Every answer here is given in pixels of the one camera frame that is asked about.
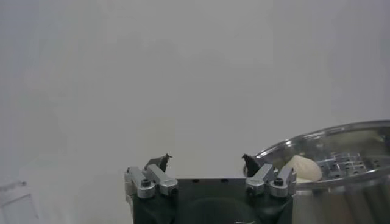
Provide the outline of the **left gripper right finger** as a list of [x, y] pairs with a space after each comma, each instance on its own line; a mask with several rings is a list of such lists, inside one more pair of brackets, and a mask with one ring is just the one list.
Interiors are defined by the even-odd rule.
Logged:
[[296, 193], [297, 175], [287, 165], [277, 169], [272, 164], [259, 162], [255, 156], [244, 154], [246, 189], [254, 195], [268, 193], [276, 198], [286, 198]]

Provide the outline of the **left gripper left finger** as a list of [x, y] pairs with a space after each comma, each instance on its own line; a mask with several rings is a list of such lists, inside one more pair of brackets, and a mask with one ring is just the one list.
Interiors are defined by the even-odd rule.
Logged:
[[126, 197], [135, 195], [140, 199], [150, 199], [157, 193], [166, 197], [176, 194], [179, 190], [179, 182], [166, 174], [168, 161], [171, 158], [172, 156], [165, 154], [150, 159], [142, 169], [137, 166], [128, 167], [124, 173]]

